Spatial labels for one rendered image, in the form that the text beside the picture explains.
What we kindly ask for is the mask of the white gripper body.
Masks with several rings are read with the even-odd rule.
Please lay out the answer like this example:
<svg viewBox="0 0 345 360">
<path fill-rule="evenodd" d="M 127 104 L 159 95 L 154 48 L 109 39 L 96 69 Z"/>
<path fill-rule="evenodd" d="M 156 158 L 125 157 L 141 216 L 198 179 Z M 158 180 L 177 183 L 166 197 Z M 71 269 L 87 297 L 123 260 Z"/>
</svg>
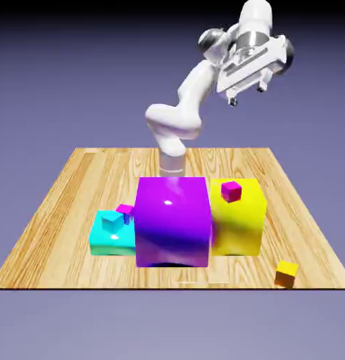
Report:
<svg viewBox="0 0 345 360">
<path fill-rule="evenodd" d="M 236 59 L 227 62 L 218 76 L 216 91 L 226 99 L 256 86 L 261 77 L 269 84 L 274 75 L 283 71 L 287 64 L 287 38 L 273 37 L 242 62 L 235 64 Z"/>
</svg>

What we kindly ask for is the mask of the large cyan box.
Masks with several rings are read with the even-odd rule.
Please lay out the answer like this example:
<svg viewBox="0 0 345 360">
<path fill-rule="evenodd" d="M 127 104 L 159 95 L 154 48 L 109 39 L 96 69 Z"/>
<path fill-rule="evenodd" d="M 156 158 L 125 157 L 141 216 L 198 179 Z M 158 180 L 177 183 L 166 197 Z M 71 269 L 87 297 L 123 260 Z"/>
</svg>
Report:
<svg viewBox="0 0 345 360">
<path fill-rule="evenodd" d="M 99 210 L 96 213 L 92 229 L 89 233 L 89 246 L 92 255 L 118 255 L 118 256 L 135 256 L 135 233 L 134 220 L 131 219 L 117 233 L 109 233 L 102 229 L 101 215 L 105 211 Z"/>
</svg>

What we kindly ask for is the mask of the large purple box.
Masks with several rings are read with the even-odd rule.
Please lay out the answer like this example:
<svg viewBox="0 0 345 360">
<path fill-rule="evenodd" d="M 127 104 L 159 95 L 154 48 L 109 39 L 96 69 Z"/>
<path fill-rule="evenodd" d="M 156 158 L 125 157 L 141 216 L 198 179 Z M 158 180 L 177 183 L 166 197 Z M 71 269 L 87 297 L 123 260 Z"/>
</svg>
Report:
<svg viewBox="0 0 345 360">
<path fill-rule="evenodd" d="M 203 177 L 141 177 L 134 203 L 138 267 L 208 266 L 212 214 Z"/>
</svg>

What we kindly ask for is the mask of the small cyan cube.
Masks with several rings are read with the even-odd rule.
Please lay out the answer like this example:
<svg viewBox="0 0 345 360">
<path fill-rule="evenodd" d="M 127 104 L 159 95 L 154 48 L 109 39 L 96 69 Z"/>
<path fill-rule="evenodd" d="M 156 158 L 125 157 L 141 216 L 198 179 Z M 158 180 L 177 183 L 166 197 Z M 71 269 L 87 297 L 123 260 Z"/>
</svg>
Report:
<svg viewBox="0 0 345 360">
<path fill-rule="evenodd" d="M 124 226 L 124 216 L 115 211 L 105 211 L 101 215 L 102 229 L 109 233 L 117 233 Z"/>
</svg>

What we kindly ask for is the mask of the large yellow box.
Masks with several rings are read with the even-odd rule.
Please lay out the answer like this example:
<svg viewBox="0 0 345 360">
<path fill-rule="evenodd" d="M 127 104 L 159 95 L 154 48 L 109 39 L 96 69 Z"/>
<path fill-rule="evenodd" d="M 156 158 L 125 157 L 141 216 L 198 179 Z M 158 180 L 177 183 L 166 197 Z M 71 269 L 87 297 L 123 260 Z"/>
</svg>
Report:
<svg viewBox="0 0 345 360">
<path fill-rule="evenodd" d="M 221 188 L 231 179 L 211 180 L 212 255 L 257 256 L 261 252 L 267 200 L 257 179 L 234 181 L 241 186 L 241 199 L 227 202 Z"/>
</svg>

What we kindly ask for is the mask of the small yellow cube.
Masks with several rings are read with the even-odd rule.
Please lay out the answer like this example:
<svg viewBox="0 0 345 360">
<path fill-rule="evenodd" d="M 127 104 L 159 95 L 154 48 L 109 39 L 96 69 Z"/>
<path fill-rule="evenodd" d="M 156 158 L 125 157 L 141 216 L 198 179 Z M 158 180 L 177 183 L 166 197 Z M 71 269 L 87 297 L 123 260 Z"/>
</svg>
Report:
<svg viewBox="0 0 345 360">
<path fill-rule="evenodd" d="M 292 289 L 298 271 L 298 264 L 280 261 L 276 272 L 274 284 L 283 288 Z"/>
</svg>

